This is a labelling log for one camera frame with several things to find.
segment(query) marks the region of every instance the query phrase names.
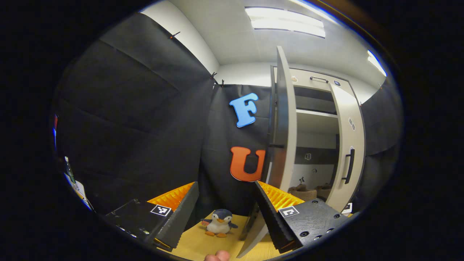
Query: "bottle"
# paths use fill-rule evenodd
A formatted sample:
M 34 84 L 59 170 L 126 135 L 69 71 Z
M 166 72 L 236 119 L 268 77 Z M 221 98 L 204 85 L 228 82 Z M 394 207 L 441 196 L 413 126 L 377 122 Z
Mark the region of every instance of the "bottle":
M 66 161 L 66 172 L 68 173 L 69 178 L 71 179 L 72 186 L 76 190 L 79 190 L 79 187 L 76 184 L 76 180 L 74 179 L 74 174 L 72 173 L 71 165 L 69 165 L 69 160 L 68 157 L 64 157 L 64 160 Z

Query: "open cabinet door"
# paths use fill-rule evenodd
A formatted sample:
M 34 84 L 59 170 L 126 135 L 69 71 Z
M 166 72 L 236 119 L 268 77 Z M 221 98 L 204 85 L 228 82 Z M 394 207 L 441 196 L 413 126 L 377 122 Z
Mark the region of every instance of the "open cabinet door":
M 281 46 L 277 46 L 277 84 L 274 91 L 277 103 L 274 104 L 271 115 L 271 143 L 266 152 L 272 155 L 267 183 L 288 191 L 296 152 L 296 106 L 290 68 Z M 253 249 L 267 232 L 266 223 L 259 215 L 237 258 L 243 257 Z
M 364 126 L 356 98 L 329 84 L 338 114 L 340 154 L 332 190 L 326 204 L 341 212 L 351 200 L 364 163 Z

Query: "cabinet handle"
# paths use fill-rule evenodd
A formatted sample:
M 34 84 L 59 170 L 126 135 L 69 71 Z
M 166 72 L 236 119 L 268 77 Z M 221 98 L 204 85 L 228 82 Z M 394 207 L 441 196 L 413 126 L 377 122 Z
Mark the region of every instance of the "cabinet handle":
M 351 172 L 353 171 L 354 149 L 351 149 L 350 154 L 347 154 L 346 156 L 350 157 L 350 159 L 349 159 L 349 167 L 348 167 L 348 174 L 347 174 L 347 177 L 343 177 L 342 179 L 345 180 L 345 184 L 348 184 L 349 179 L 351 178 Z
M 329 83 L 329 81 L 328 81 L 328 80 L 326 80 L 326 79 L 323 79 L 323 78 L 319 78 L 319 77 L 312 77 L 312 76 L 311 76 L 309 79 L 310 79 L 310 80 L 312 80 L 312 79 L 319 79 L 319 80 L 324 80 L 326 84 L 328 84 L 328 83 Z

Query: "orange letter u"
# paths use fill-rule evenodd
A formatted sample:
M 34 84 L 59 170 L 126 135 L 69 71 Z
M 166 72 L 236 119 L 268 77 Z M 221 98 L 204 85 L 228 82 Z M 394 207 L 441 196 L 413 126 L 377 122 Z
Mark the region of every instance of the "orange letter u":
M 244 147 L 232 147 L 232 162 L 231 162 L 231 175 L 240 180 L 253 182 L 261 178 L 261 172 L 263 171 L 264 165 L 264 155 L 266 154 L 265 150 L 257 150 L 256 155 L 258 156 L 258 167 L 256 168 L 255 173 L 246 173 L 245 172 L 245 161 L 246 156 L 251 153 L 251 150 Z

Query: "yellow wooden surface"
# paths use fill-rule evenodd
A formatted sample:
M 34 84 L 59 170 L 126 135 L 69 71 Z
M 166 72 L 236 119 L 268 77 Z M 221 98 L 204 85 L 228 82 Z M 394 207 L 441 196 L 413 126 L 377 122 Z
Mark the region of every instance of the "yellow wooden surface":
M 244 244 L 243 241 L 238 240 L 238 237 L 242 233 L 246 220 L 246 216 L 233 215 L 232 223 L 238 225 L 238 228 L 232 228 L 225 238 L 206 235 L 206 227 L 198 222 L 182 234 L 177 248 L 174 248 L 170 254 L 193 261 L 204 261 L 207 254 L 215 254 L 218 250 L 228 251 L 231 254 L 230 261 L 262 261 L 281 255 L 267 234 L 249 253 L 237 259 Z

